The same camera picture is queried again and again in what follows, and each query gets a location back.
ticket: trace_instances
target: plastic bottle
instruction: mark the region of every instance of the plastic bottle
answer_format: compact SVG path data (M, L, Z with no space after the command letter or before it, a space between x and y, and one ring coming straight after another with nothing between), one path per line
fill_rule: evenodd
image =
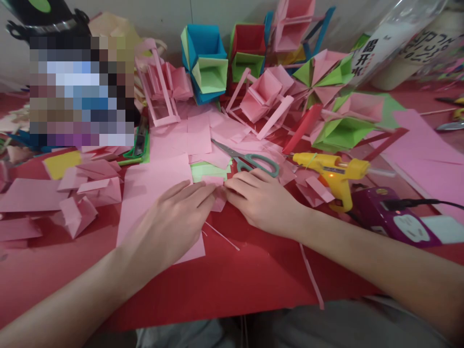
M399 0L354 46L351 87L367 81L443 10L447 0Z
M390 65L373 77L371 85L382 90L396 88L424 65L454 49L463 35L464 2L451 2L400 51Z

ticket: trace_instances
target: hand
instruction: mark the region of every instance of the hand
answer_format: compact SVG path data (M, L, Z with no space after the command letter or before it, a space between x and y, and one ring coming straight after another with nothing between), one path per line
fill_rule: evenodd
M138 287L178 261L197 241L213 207L214 185L183 181L163 193L121 248Z
M235 174L224 186L227 200L243 213L250 225L301 240L312 210L297 202L277 179L256 168Z

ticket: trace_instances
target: forearm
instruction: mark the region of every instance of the forearm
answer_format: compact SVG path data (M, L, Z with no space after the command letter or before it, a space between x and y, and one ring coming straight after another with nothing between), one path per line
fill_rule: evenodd
M458 339L464 319L464 267L315 210L304 245L348 268Z
M81 347L111 313L129 299L121 250L20 316L0 332L0 347Z

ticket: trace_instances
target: left hand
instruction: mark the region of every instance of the left hand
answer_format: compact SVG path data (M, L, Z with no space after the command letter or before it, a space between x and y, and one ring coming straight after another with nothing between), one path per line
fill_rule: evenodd
M197 241L213 207L214 185L183 181L163 193L121 245L131 280L143 287L178 261Z

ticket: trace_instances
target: finger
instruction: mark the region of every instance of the finger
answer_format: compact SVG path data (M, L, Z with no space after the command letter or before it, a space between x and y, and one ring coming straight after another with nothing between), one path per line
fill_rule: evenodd
M245 181L242 181L236 177L233 177L232 179L229 179L226 182L224 182L224 186L228 189L233 189L245 198L248 198L250 193L256 189L254 186L251 186L247 184Z
M168 198L171 198L175 194L179 193L182 191L184 188L186 188L190 184L190 180L184 180L177 185L172 186L171 188L167 189L166 192L164 192L161 196L158 197L157 201L162 202L165 201Z
M190 197L185 200L197 208L209 195L215 190L215 185L206 185L196 190Z
M230 191L229 189L226 189L224 188L224 193L226 195L226 198L227 200L234 206L236 207L238 210L242 211L246 204L247 204L247 200L241 196L239 196L238 194L236 193L233 193L232 191Z
M253 187L260 187L262 181L259 180L255 175L249 173L249 172L238 172L233 176L234 178L240 179L242 181L245 181L247 184L253 186Z
M266 173L264 170L260 168L255 168L253 169L250 174L253 174L255 177L261 179L262 181L265 182L274 182L276 179L274 179L272 176L270 176L268 173Z
M198 190L199 188L202 188L205 185L206 184L204 183L204 181L200 181L193 185L187 186L182 191L180 191L175 196L173 196L172 199L174 202L179 202L181 200L184 200L185 198L190 197L196 190Z
M211 209L213 209L214 201L216 198L214 195L209 195L199 206L198 210L200 211L202 215L202 219L206 220L208 217L208 214L211 212Z

